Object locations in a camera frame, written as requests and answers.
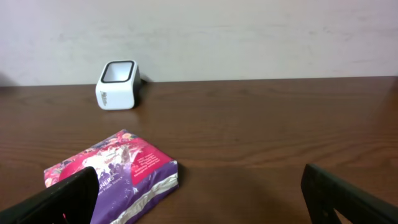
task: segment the black object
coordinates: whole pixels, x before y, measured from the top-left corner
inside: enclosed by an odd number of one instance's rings
[[[301,189],[314,224],[340,224],[335,210],[354,224],[398,223],[398,208],[313,164],[305,166]]]
[[[0,223],[89,224],[98,190],[98,178],[94,168],[86,167],[41,193],[0,212]]]

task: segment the pink package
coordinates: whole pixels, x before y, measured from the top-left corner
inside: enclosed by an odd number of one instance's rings
[[[126,130],[46,169],[45,185],[88,166],[99,180],[91,224],[134,223],[178,188],[177,161]]]

